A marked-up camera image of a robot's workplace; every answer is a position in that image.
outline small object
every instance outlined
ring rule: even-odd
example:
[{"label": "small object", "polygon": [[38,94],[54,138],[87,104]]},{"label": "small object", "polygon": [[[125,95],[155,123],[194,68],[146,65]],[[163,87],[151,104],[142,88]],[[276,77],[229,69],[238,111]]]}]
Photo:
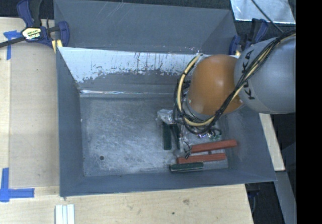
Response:
[{"label": "small object", "polygon": [[203,162],[183,163],[183,164],[171,164],[171,172],[187,172],[198,171],[203,169]]},{"label": "small object", "polygon": [[75,209],[73,204],[56,205],[55,224],[75,224]]},{"label": "small object", "polygon": [[170,129],[170,126],[164,122],[162,122],[162,128],[163,128],[163,146],[164,146],[164,149],[168,151],[172,149],[171,129]]},{"label": "small object", "polygon": [[213,162],[226,159],[225,153],[208,154],[208,155],[193,155],[185,159],[184,157],[177,158],[178,164],[193,163],[193,162]]},{"label": "small object", "polygon": [[237,141],[235,139],[200,143],[191,147],[191,153],[202,153],[219,149],[232,148],[235,146],[237,146]]},{"label": "small object", "polygon": [[180,146],[180,139],[181,139],[181,132],[180,129],[178,127],[178,124],[173,124],[170,126],[170,129],[175,137],[175,141],[177,144],[177,148],[180,150],[181,146]]},{"label": "small object", "polygon": [[34,188],[9,189],[9,168],[2,169],[0,202],[9,202],[12,198],[34,197]]}]

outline yellow label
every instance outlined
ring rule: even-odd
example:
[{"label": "yellow label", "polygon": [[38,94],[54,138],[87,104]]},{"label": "yellow label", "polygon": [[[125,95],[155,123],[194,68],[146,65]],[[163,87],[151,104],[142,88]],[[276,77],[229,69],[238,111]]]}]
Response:
[{"label": "yellow label", "polygon": [[22,32],[22,35],[27,40],[33,40],[40,37],[41,29],[40,28],[27,28]]}]

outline wire bundle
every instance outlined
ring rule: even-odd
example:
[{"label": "wire bundle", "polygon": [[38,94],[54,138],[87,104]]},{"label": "wire bundle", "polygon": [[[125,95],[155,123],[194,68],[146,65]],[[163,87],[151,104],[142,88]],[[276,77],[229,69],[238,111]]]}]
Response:
[{"label": "wire bundle", "polygon": [[207,120],[203,121],[191,112],[190,114],[186,113],[183,109],[183,102],[186,96],[186,90],[189,87],[189,83],[185,82],[186,75],[193,69],[195,63],[201,56],[198,54],[194,57],[191,62],[187,65],[187,68],[181,74],[178,79],[177,86],[174,92],[174,110],[173,110],[173,119],[178,124],[184,125],[191,133],[193,134],[205,134],[210,131],[216,121],[223,115],[225,109],[228,107],[229,103],[238,95],[240,90],[243,88],[245,83],[261,68],[264,62],[267,60],[269,55],[274,51],[274,48],[283,42],[284,40],[295,36],[296,30],[291,30],[284,32],[279,37],[275,38],[265,48],[256,56],[256,58],[251,62],[249,67],[244,71],[240,79],[238,80],[234,90],[228,95],[221,107],[215,112],[215,114],[209,117]]}]

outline blue tape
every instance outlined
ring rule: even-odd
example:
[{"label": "blue tape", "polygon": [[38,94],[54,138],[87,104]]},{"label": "blue tape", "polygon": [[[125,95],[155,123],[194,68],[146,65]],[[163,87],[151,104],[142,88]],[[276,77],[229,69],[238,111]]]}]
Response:
[{"label": "blue tape", "polygon": [[9,202],[11,198],[33,198],[35,188],[9,189],[9,168],[2,169],[0,202]]},{"label": "blue tape", "polygon": [[[22,34],[20,32],[17,32],[17,31],[9,31],[9,32],[4,32],[4,36],[8,40],[11,40],[11,39],[22,37]],[[7,48],[7,60],[9,60],[10,58],[11,58],[11,45],[8,45],[8,48]]]}]

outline gray bin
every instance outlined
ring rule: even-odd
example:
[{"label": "gray bin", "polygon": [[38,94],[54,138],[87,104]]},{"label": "gray bin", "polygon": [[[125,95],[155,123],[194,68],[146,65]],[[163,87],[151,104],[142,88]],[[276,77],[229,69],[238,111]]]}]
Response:
[{"label": "gray bin", "polygon": [[230,11],[54,2],[55,20],[71,30],[70,47],[56,54],[61,196],[276,180],[258,113],[247,107],[219,121],[223,139],[238,143],[223,165],[170,173],[175,156],[163,150],[157,111],[172,108],[196,52],[227,54]]}]

